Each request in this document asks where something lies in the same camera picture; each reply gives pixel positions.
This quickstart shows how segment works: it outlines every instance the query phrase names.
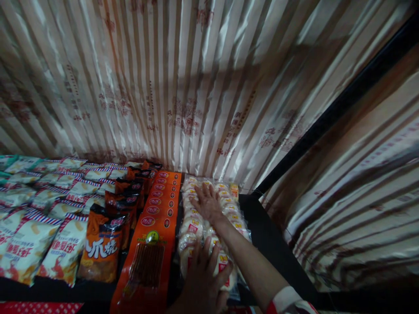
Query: red circle logo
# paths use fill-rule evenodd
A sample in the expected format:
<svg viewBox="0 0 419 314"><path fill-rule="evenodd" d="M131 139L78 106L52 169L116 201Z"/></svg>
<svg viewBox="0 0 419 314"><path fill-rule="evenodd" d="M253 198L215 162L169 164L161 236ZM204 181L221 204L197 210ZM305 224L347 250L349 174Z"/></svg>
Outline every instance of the red circle logo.
<svg viewBox="0 0 419 314"><path fill-rule="evenodd" d="M150 198L150 200L148 201L150 204L153 205L160 205L161 201L158 198Z"/></svg>
<svg viewBox="0 0 419 314"><path fill-rule="evenodd" d="M147 213L152 215L158 214L159 211L160 209L156 206L150 206L149 208L147 208Z"/></svg>
<svg viewBox="0 0 419 314"><path fill-rule="evenodd" d="M151 195L155 196L155 197L160 197L163 195L163 192L160 191L154 191Z"/></svg>
<svg viewBox="0 0 419 314"><path fill-rule="evenodd" d="M141 224L146 226L146 227L154 225L155 222L156 222L156 220L153 217L150 217L150 216L144 217L144 218L141 219Z"/></svg>

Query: fabric wall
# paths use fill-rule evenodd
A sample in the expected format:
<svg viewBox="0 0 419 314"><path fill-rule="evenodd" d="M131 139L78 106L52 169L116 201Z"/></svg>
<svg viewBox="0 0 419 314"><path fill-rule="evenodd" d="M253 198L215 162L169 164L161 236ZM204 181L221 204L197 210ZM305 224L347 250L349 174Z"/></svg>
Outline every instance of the fabric wall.
<svg viewBox="0 0 419 314"><path fill-rule="evenodd" d="M408 0L0 1L0 153L155 157L251 191L413 11Z"/></svg>
<svg viewBox="0 0 419 314"><path fill-rule="evenodd" d="M267 193L320 291L419 279L419 45Z"/></svg>

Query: striped curtain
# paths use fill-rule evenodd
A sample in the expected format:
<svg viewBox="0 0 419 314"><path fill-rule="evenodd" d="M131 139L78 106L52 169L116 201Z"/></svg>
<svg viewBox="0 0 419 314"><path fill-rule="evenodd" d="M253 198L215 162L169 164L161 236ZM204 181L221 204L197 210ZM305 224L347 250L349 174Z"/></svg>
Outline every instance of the striped curtain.
<svg viewBox="0 0 419 314"><path fill-rule="evenodd" d="M0 1L0 153L155 157L247 193L414 5Z"/></svg>

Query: printed logo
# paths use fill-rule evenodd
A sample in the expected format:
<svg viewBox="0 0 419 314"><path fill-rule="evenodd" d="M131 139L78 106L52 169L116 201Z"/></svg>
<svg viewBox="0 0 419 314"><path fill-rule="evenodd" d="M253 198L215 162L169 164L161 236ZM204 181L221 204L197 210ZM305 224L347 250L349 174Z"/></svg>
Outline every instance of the printed logo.
<svg viewBox="0 0 419 314"><path fill-rule="evenodd" d="M141 224L146 227L154 225L155 222L156 220L153 217L149 217L149 216L141 219Z"/></svg>
<svg viewBox="0 0 419 314"><path fill-rule="evenodd" d="M156 206L150 206L149 208L147 208L147 213L152 215L158 214L159 211L160 209Z"/></svg>
<svg viewBox="0 0 419 314"><path fill-rule="evenodd" d="M124 219L123 219L123 218L118 218L118 219L114 219L114 220L112 220L112 221L110 222L110 225L111 225L112 227L114 227L114 226L120 226L120 225L123 225L123 223L124 223Z"/></svg>
<svg viewBox="0 0 419 314"><path fill-rule="evenodd" d="M150 204L153 205L160 205L161 201L158 198L150 198L150 200L148 201Z"/></svg>
<svg viewBox="0 0 419 314"><path fill-rule="evenodd" d="M165 186L164 186L164 185L162 185L162 184L156 184L156 185L154 186L154 188L155 188L156 190L164 190L164 189L165 189Z"/></svg>
<svg viewBox="0 0 419 314"><path fill-rule="evenodd" d="M151 195L155 196L155 197L160 197L163 195L163 192L160 191L154 191Z"/></svg>

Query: human hand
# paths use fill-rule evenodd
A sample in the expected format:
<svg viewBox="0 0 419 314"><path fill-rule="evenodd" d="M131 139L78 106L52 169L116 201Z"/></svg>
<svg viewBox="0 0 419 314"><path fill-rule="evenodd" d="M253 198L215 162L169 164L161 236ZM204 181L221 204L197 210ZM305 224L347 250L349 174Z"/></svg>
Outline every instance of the human hand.
<svg viewBox="0 0 419 314"><path fill-rule="evenodd" d="M198 195L199 202L193 198L189 198L191 204L205 220L215 225L218 219L224 217L220 206L220 196L214 191L212 185L208 189L206 184L203 184L202 190L196 186L195 191Z"/></svg>
<svg viewBox="0 0 419 314"><path fill-rule="evenodd" d="M226 306L229 293L227 291L220 292L220 288L227 282L233 265L229 263L223 271L213 277L220 247L214 246L213 252L209 256L210 245L210 237L206 239L203 250L201 243L196 243L183 291L166 314L198 312L218 314Z"/></svg>

